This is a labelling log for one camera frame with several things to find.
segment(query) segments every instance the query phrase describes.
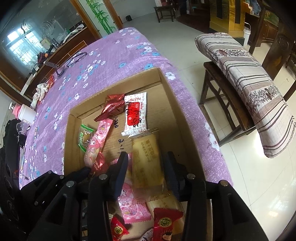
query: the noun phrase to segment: floral tablecloth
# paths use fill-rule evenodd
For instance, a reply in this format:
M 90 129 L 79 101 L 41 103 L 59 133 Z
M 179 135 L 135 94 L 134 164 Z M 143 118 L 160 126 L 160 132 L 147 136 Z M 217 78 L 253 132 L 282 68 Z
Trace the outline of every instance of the floral tablecloth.
M 34 124 L 27 132 L 25 163 L 19 174 L 20 188 L 52 170 L 64 173 L 64 147 L 70 109 L 96 92 L 152 67 L 161 68 L 177 97 L 194 136 L 207 181 L 231 177 L 215 137 L 186 89 L 177 69 L 134 28 L 125 28 L 82 50 L 87 56 L 57 78 L 37 107 Z

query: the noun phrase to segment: round gold logo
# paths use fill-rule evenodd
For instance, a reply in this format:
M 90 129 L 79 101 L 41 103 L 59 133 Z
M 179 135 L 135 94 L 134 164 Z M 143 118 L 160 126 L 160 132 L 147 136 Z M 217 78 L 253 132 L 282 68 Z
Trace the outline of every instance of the round gold logo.
M 114 232 L 115 232 L 116 234 L 122 234 L 122 233 L 123 233 L 123 228 L 117 226 L 117 227 L 114 228 Z
M 172 220 L 170 218 L 162 218 L 159 220 L 159 226 L 166 228 L 172 225 Z

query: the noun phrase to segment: window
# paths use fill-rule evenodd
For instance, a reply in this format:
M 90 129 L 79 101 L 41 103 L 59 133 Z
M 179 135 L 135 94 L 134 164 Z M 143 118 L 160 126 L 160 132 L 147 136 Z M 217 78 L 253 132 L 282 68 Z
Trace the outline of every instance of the window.
M 23 29 L 19 28 L 7 36 L 10 40 L 8 47 L 14 54 L 14 59 L 20 60 L 24 65 L 30 63 L 28 66 L 30 69 L 37 62 L 37 54 L 44 52 L 45 48 L 40 44 L 35 31 L 26 34 L 30 29 L 26 25 Z

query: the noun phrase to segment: metal screw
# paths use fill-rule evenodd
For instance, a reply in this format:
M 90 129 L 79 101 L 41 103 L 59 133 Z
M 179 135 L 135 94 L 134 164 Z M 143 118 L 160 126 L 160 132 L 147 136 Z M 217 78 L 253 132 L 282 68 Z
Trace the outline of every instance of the metal screw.
M 195 178 L 195 175 L 193 173 L 188 173 L 187 178 L 193 180 Z
M 101 180 L 105 180 L 105 179 L 107 179 L 107 174 L 105 174 L 105 173 L 103 173 L 103 174 L 101 174 L 101 175 L 99 175 L 99 179 L 101 179 Z
M 67 187 L 69 187 L 69 188 L 74 186 L 74 184 L 75 184 L 75 182 L 73 182 L 73 181 L 69 181 L 66 183 Z
M 226 180 L 221 180 L 220 184 L 224 187 L 228 186 L 228 182 Z

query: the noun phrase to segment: golden pillar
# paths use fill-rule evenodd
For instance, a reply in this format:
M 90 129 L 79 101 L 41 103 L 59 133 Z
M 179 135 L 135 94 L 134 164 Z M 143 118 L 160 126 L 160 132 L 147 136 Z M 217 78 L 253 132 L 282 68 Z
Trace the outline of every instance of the golden pillar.
M 245 12 L 248 9 L 248 4 L 243 0 L 210 0 L 210 28 L 234 38 L 243 37 Z

